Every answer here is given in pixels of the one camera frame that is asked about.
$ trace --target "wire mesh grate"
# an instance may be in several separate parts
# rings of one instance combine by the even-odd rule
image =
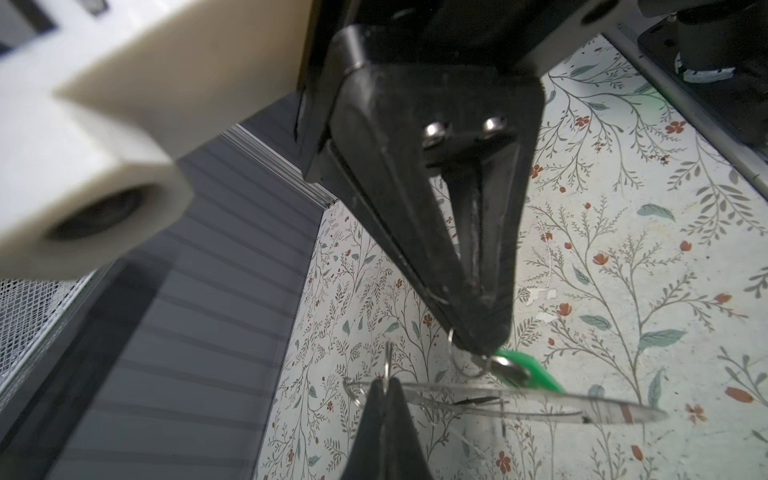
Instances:
[[[85,280],[0,280],[0,385]]]

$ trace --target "green key tag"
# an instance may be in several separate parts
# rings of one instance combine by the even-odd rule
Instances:
[[[517,364],[518,366],[528,370],[531,378],[528,380],[528,384],[525,386],[531,390],[545,390],[548,392],[565,393],[565,389],[558,383],[557,380],[547,371],[537,359],[522,352],[516,352],[514,350],[497,350],[496,356],[507,359],[510,362]],[[507,385],[515,387],[510,382],[501,379]]]

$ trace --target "metal screw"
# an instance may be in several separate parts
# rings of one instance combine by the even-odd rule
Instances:
[[[424,127],[422,147],[430,148],[445,140],[445,125],[436,121]]]
[[[488,120],[482,122],[481,138],[484,140],[486,138],[493,137],[498,132],[504,130],[506,126],[507,125],[504,122],[504,119],[500,117],[490,117]]]

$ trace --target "floral tablecloth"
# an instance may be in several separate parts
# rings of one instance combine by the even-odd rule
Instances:
[[[768,478],[766,201],[604,38],[542,79],[508,347],[646,425],[500,422],[412,407],[436,478]],[[435,195],[453,228],[447,190]],[[341,382],[461,382],[445,332],[342,204],[323,218],[257,480],[340,477],[361,411]]]

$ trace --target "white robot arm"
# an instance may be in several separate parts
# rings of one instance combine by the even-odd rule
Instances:
[[[0,57],[0,278],[71,279],[177,220],[174,161],[296,88],[310,0],[37,4]]]

